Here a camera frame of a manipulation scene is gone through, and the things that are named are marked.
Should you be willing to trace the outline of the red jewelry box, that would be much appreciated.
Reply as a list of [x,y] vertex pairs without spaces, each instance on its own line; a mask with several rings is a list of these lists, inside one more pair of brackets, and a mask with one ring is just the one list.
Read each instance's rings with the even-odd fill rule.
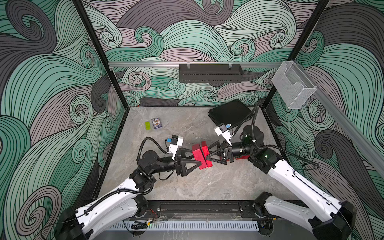
[[236,160],[246,160],[248,159],[250,156],[249,155],[246,155],[246,156],[238,156],[238,157],[235,157]]
[[203,153],[203,150],[202,150],[200,144],[195,144],[192,146],[192,153],[193,153],[195,160],[199,161],[201,163],[201,165],[199,166],[200,170],[208,167],[207,163],[206,163],[205,155]]

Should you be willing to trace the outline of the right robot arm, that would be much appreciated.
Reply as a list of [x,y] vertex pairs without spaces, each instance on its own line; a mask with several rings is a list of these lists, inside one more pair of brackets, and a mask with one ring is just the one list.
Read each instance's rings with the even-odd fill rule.
[[347,240],[353,235],[356,208],[325,193],[295,170],[274,145],[264,144],[264,134],[256,127],[259,108],[252,110],[233,102],[209,110],[216,124],[215,132],[224,141],[206,159],[219,164],[247,157],[254,167],[290,190],[298,201],[284,201],[270,193],[261,193],[253,202],[253,211],[267,232],[272,230],[273,218],[283,218],[311,232],[318,240]]

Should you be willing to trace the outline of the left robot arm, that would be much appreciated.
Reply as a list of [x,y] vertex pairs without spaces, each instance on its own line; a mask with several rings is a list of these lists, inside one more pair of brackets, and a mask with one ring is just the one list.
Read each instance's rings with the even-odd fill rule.
[[64,210],[54,229],[56,240],[93,240],[112,225],[130,217],[142,217],[148,209],[145,195],[154,189],[154,174],[175,171],[185,177],[197,169],[201,162],[178,155],[183,144],[181,137],[172,136],[170,145],[162,150],[160,158],[154,151],[143,152],[147,141],[158,145],[153,138],[143,139],[137,155],[137,168],[116,188],[97,200],[76,210]]

